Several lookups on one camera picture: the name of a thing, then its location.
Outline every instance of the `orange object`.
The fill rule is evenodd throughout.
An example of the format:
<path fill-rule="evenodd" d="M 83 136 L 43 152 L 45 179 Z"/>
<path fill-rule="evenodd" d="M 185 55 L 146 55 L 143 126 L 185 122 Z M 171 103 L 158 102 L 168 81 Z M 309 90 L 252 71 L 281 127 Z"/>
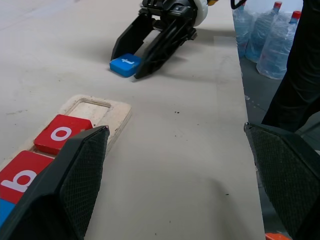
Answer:
<path fill-rule="evenodd" d="M 218 2 L 218 0 L 208 0 L 208 5 L 212 6 L 214 5 L 216 2 Z"/>
<path fill-rule="evenodd" d="M 265 240 L 291 240 L 291 239 L 279 233 L 267 233 L 265 235 Z"/>

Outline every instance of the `wooden tray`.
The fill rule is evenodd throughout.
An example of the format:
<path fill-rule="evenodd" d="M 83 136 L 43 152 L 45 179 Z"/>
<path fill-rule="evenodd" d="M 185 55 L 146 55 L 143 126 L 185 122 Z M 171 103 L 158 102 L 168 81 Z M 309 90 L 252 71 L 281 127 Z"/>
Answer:
<path fill-rule="evenodd" d="M 58 112 L 56 112 L 52 118 L 46 122 L 46 124 L 42 125 L 32 137 L 30 137 L 23 145 L 21 145 L 17 152 L 15 152 L 11 157 L 6 158 L 4 162 L 0 164 L 0 171 L 4 169 L 4 167 L 23 150 L 54 158 L 54 155 L 38 151 L 34 145 L 34 139 L 57 114 L 89 119 L 93 127 L 104 125 L 109 126 L 110 136 L 106 148 L 106 153 L 108 153 L 112 145 L 115 143 L 117 137 L 127 124 L 132 112 L 131 106 L 123 102 L 86 95 L 73 96 L 61 107 Z"/>

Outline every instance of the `floor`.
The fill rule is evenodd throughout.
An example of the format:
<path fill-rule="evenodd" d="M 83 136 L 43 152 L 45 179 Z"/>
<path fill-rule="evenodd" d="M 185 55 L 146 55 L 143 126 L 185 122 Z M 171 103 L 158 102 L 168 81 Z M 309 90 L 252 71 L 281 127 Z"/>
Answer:
<path fill-rule="evenodd" d="M 256 63 L 253 63 L 246 58 L 240 60 L 240 66 L 242 70 L 248 120 L 251 123 L 261 123 L 268 110 L 269 104 L 278 89 L 280 81 L 259 75 L 256 69 Z M 303 132 L 319 122 L 320 112 L 314 114 L 300 131 Z M 320 150 L 320 127 L 307 134 L 304 139 L 315 150 Z M 286 235 L 286 230 L 260 183 L 259 194 L 265 232 L 280 232 Z"/>

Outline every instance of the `red block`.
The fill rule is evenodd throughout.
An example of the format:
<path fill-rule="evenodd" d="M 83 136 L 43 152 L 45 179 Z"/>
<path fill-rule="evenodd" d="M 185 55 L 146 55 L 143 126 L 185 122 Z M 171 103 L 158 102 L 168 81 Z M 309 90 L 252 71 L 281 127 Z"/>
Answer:
<path fill-rule="evenodd" d="M 266 240 L 290 240 L 289 238 L 279 233 L 267 233 L 265 235 L 265 239 Z"/>
<path fill-rule="evenodd" d="M 0 172 L 0 199 L 17 204 L 35 177 L 53 160 L 30 151 L 20 152 Z"/>
<path fill-rule="evenodd" d="M 33 143 L 41 152 L 57 155 L 69 138 L 88 129 L 92 129 L 90 120 L 59 114 Z"/>

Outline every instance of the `white table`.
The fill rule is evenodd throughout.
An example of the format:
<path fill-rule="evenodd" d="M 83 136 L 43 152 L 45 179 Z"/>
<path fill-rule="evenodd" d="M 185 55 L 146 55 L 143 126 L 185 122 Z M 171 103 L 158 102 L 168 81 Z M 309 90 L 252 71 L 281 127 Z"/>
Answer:
<path fill-rule="evenodd" d="M 125 102 L 133 116 L 105 161 L 86 239 L 263 240 L 230 2 L 135 83 L 108 64 L 139 0 L 50 2 L 2 1 L 1 160 L 73 95 Z"/>

